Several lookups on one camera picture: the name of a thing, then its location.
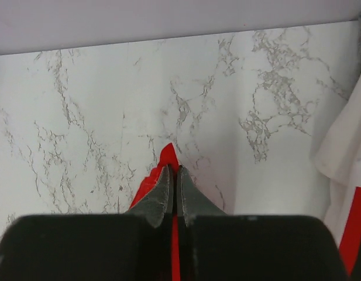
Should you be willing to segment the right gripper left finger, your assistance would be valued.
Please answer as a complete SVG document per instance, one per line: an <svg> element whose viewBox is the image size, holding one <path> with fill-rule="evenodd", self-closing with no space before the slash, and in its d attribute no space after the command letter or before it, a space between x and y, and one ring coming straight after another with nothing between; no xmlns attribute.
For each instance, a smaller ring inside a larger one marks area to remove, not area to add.
<svg viewBox="0 0 361 281"><path fill-rule="evenodd" d="M151 227L161 226L166 217L173 212L174 177L170 165L162 168L159 179L154 187L140 199L126 215L144 218Z"/></svg>

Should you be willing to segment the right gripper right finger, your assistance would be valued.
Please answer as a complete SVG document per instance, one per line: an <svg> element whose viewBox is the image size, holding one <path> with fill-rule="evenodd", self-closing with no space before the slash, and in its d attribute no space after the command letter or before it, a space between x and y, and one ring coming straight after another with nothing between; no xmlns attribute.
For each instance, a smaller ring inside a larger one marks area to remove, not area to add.
<svg viewBox="0 0 361 281"><path fill-rule="evenodd" d="M226 215L194 184L190 172L180 166L176 181L177 214L185 227L197 216L223 216Z"/></svg>

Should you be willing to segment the plain red t-shirt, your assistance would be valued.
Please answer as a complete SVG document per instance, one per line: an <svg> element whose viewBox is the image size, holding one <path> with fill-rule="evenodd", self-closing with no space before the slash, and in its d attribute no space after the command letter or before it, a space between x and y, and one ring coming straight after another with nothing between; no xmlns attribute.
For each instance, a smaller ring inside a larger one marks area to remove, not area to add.
<svg viewBox="0 0 361 281"><path fill-rule="evenodd" d="M172 143L167 144L160 152L160 160L155 168L152 168L149 176L145 177L136 192L136 195L129 207L133 208L145 195L148 194L154 188L154 185L158 182L161 169L164 166L170 166L170 170L173 172L174 180L176 180L176 174L178 172L179 163L177 155ZM180 256L179 256L179 238L178 238L178 219L175 206L172 213L172 225L171 225L171 278L172 280L180 281Z"/></svg>

